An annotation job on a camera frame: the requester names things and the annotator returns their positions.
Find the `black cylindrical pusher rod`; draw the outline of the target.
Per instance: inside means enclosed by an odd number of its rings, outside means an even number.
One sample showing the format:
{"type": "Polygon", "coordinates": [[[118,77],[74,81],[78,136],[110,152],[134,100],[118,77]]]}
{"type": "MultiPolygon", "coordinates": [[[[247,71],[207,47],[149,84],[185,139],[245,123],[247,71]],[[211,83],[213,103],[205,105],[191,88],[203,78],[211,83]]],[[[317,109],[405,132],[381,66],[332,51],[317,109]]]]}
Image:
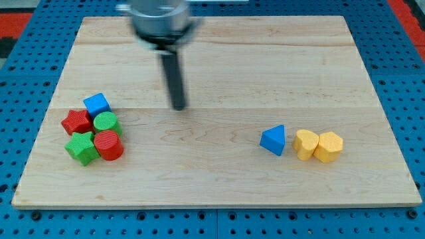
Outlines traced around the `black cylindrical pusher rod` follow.
{"type": "Polygon", "coordinates": [[[186,99],[179,56],[176,52],[167,52],[161,55],[161,63],[171,106],[174,110],[181,111],[186,107],[186,99]]]}

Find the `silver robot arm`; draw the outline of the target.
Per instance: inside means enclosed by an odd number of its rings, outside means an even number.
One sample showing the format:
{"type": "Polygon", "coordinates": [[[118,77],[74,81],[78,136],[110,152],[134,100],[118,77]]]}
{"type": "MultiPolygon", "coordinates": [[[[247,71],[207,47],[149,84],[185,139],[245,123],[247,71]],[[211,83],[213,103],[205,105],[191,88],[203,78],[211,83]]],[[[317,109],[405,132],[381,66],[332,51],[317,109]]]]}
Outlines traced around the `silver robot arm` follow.
{"type": "Polygon", "coordinates": [[[127,0],[116,10],[130,17],[133,32],[160,59],[174,110],[184,110],[187,101],[179,50],[190,43],[203,20],[191,16],[186,0],[127,0]]]}

